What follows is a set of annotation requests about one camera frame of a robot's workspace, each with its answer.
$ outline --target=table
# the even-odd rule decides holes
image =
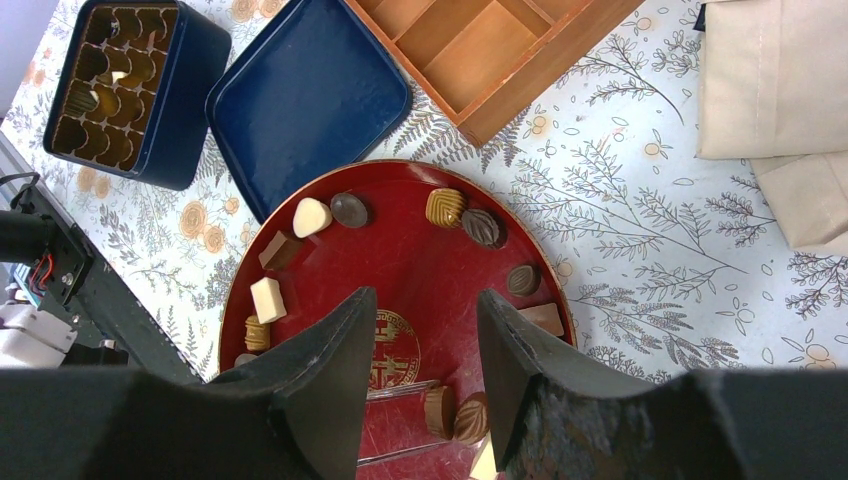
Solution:
[[[181,354],[217,371],[229,280],[258,225],[211,136],[173,192],[54,159],[41,137],[82,0],[61,0],[0,127]],[[189,0],[232,61],[284,0]],[[578,348],[662,382],[693,367],[848,361],[848,259],[791,252],[745,160],[694,158],[694,0],[647,0],[480,150],[423,92],[369,158],[433,162],[495,192],[540,240]]]

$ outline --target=white chocolate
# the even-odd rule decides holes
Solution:
[[[117,82],[118,80],[129,75],[127,72],[112,72],[112,83]]]
[[[330,207],[314,198],[304,198],[297,204],[292,230],[298,238],[306,238],[329,227],[332,221]]]
[[[495,467],[495,451],[492,448],[492,435],[486,436],[474,462],[471,464],[471,475],[474,480],[495,480],[498,477],[498,469]]]
[[[271,323],[288,314],[280,293],[280,282],[273,278],[266,277],[251,285],[250,294],[253,295],[253,306],[260,324]]]

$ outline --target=blue tin lid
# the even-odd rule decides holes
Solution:
[[[206,116],[260,222],[363,157],[409,111],[409,87],[342,0],[291,0],[224,73]]]

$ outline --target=wooden box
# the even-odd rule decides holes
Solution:
[[[642,0],[345,0],[480,147]]]

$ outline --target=red round tray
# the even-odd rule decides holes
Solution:
[[[434,188],[459,190],[469,208],[491,213],[506,228],[503,247],[492,250],[463,229],[444,229],[424,215]],[[258,255],[277,231],[291,232],[298,202],[305,197],[330,203],[350,192],[370,208],[367,226],[349,229],[333,222],[304,241],[286,271],[265,271]],[[542,275],[529,297],[507,293],[510,270],[534,264]],[[439,380],[451,385],[457,402],[483,390],[477,345],[477,295],[494,288],[516,308],[556,303],[565,325],[564,340],[576,338],[562,287],[539,245],[515,216],[491,195],[459,175],[404,161],[358,163],[335,170],[289,197],[262,225],[236,272],[224,308],[219,361],[221,371],[246,353],[245,325],[253,314],[250,285],[263,276],[280,282],[288,315],[271,326],[271,344],[296,335],[332,311],[360,286],[377,290],[377,345],[371,388]],[[370,402],[360,458],[431,444],[421,395]],[[418,455],[360,467],[357,478],[466,479],[475,447],[452,442]]]

